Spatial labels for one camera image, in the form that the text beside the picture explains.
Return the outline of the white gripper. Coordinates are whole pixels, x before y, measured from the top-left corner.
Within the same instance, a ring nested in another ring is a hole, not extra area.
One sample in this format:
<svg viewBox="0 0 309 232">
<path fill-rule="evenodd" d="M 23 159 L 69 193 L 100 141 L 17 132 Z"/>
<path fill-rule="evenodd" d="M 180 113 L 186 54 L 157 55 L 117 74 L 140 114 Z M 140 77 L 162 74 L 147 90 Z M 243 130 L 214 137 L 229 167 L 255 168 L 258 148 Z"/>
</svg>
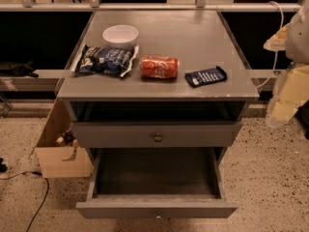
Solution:
<svg viewBox="0 0 309 232">
<path fill-rule="evenodd" d="M 271 36 L 264 43 L 264 49 L 284 51 L 289 26 L 287 23 Z M 277 78 L 272 94 L 266 123 L 269 127 L 281 127 L 288 124 L 298 109 L 309 101 L 309 65 L 295 63 L 292 69 Z"/>
</svg>

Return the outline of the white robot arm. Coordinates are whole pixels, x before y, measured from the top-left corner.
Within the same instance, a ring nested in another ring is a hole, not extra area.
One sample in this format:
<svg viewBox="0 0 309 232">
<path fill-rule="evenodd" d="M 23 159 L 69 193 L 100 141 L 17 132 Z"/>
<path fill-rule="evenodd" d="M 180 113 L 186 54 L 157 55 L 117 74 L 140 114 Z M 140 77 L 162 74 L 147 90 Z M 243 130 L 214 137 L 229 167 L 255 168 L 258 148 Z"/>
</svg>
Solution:
<svg viewBox="0 0 309 232">
<path fill-rule="evenodd" d="M 267 124 L 277 128 L 287 124 L 309 101 L 309 0 L 264 43 L 264 49 L 284 51 L 293 67 L 280 75 L 267 108 Z"/>
</svg>

